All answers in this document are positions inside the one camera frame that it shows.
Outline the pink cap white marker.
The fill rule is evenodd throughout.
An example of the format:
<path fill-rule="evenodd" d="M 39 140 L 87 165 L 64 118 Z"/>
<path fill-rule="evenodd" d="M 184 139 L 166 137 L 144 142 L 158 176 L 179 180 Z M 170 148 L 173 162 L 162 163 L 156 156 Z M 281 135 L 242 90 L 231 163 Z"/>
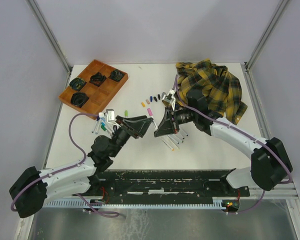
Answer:
<path fill-rule="evenodd" d="M 164 139 L 162 141 L 171 151 L 175 150 L 167 141 L 165 141 Z"/>

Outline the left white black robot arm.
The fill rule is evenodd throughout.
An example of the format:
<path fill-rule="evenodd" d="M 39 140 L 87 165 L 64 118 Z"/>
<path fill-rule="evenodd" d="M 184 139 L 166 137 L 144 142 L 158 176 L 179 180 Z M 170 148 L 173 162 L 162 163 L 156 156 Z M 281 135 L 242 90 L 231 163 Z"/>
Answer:
<path fill-rule="evenodd" d="M 84 152 L 80 160 L 49 169 L 26 168 L 9 189 L 11 211 L 17 212 L 20 218 L 27 218 L 53 200 L 86 192 L 96 195 L 101 189 L 96 174 L 113 164 L 113 158 L 129 138 L 142 138 L 153 118 L 145 115 L 130 118 L 116 116 L 114 122 L 117 129 L 111 136 L 97 136 L 91 151 Z"/>

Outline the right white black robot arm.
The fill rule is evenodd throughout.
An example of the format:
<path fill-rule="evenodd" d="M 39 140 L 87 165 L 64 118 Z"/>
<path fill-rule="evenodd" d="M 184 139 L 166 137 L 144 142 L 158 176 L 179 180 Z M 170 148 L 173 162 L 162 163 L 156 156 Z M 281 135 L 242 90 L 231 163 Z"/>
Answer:
<path fill-rule="evenodd" d="M 164 115 L 154 132 L 155 137 L 174 135 L 181 125 L 193 123 L 209 136 L 218 138 L 239 150 L 250 159 L 250 166 L 231 170 L 219 183 L 221 193 L 232 195 L 237 189 L 256 184 L 264 191 L 292 181 L 292 164 L 281 140 L 256 137 L 239 129 L 221 114 L 208 108 L 199 90 L 186 94 L 186 103 L 177 105 L 175 90 L 162 96 Z"/>

